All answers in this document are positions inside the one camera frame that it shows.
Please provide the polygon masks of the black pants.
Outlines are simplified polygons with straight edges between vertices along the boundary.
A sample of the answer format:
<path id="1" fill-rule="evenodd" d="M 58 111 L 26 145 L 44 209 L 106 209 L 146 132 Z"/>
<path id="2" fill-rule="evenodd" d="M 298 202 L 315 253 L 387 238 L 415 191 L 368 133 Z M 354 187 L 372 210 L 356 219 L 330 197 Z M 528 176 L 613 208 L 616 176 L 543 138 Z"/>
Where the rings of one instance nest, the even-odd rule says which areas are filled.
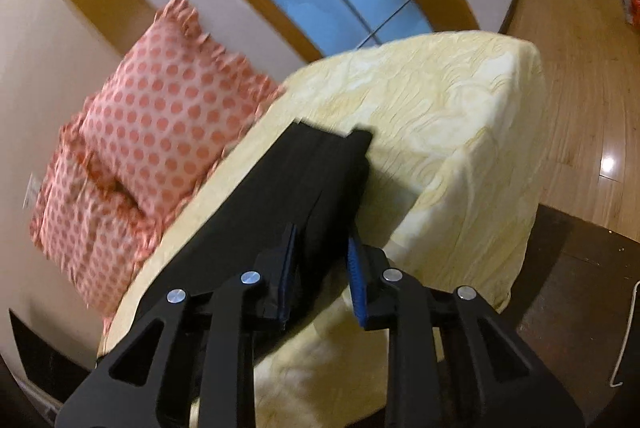
<path id="1" fill-rule="evenodd" d="M 172 289 L 191 295 L 217 289 L 293 236 L 291 307 L 285 322 L 257 335 L 256 354 L 265 356 L 303 324 L 326 277 L 346 260 L 369 177 L 372 140 L 368 130 L 338 135 L 291 123 L 154 278 L 134 317 L 142 318 Z"/>

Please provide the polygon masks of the dark wooden side table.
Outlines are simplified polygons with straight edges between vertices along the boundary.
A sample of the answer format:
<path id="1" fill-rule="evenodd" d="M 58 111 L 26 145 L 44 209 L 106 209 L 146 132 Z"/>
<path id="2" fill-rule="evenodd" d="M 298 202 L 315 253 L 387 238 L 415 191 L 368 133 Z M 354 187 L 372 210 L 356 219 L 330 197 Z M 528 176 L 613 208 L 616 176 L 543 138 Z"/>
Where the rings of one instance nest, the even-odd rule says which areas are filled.
<path id="1" fill-rule="evenodd" d="M 608 385 L 626 330 L 639 244 L 540 205 L 525 261 L 502 316 L 593 422 L 615 396 Z"/>

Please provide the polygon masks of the left polka dot pillow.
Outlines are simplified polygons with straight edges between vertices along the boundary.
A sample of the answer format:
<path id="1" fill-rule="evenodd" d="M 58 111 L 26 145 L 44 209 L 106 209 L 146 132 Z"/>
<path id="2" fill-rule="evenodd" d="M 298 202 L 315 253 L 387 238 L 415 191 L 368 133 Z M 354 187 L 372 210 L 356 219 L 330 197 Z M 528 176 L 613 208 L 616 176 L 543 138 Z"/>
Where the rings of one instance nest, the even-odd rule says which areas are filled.
<path id="1" fill-rule="evenodd" d="M 58 132 L 29 234 L 73 284 L 107 333 L 122 297 L 160 243 L 145 217 L 80 133 L 78 114 Z"/>

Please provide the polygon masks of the polka dot pillow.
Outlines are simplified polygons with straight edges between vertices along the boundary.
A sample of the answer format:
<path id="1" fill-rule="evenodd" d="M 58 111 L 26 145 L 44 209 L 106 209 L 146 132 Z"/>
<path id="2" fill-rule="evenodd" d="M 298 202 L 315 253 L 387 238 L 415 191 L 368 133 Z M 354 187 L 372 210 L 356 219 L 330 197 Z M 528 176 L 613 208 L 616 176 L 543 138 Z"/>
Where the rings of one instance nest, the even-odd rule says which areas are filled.
<path id="1" fill-rule="evenodd" d="M 281 94 L 170 0 L 86 111 L 81 133 L 154 220 L 167 220 Z"/>
<path id="2" fill-rule="evenodd" d="M 73 284 L 107 333 L 122 297 L 160 243 L 145 217 L 80 133 L 78 114 L 58 132 L 29 234 Z"/>

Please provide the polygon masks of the cream patterned bed cover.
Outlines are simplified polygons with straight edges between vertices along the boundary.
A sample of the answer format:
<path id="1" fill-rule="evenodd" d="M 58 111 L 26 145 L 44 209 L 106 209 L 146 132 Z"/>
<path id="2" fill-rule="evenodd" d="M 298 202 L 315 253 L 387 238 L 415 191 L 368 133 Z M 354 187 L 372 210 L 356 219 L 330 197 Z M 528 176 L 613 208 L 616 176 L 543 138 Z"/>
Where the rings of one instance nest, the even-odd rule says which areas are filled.
<path id="1" fill-rule="evenodd" d="M 503 310 L 535 221 L 545 101 L 536 47 L 490 32 L 414 36 L 297 70 L 146 260 L 100 352 L 126 335 L 152 279 L 295 120 L 371 129 L 362 239 L 423 285 L 468 285 Z"/>

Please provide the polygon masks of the right polka dot pillow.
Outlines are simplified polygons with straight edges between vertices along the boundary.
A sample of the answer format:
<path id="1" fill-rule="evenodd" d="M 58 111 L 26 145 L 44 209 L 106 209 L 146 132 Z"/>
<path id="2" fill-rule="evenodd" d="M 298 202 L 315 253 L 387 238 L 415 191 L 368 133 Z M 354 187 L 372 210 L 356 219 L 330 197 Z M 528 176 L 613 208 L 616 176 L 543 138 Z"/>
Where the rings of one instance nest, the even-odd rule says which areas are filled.
<path id="1" fill-rule="evenodd" d="M 170 0 L 86 111 L 81 133 L 154 220 L 167 220 L 281 94 Z"/>

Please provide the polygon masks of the white wall socket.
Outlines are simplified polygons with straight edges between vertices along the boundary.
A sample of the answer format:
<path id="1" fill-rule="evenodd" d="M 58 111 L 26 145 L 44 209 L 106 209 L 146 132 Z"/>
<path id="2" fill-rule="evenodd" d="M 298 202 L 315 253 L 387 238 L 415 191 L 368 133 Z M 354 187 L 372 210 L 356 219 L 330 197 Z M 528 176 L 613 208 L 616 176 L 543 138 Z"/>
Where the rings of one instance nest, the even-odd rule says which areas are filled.
<path id="1" fill-rule="evenodd" d="M 32 209 L 35 206 L 40 192 L 41 184 L 42 182 L 36 174 L 29 174 L 29 179 L 27 181 L 23 199 L 24 209 Z"/>

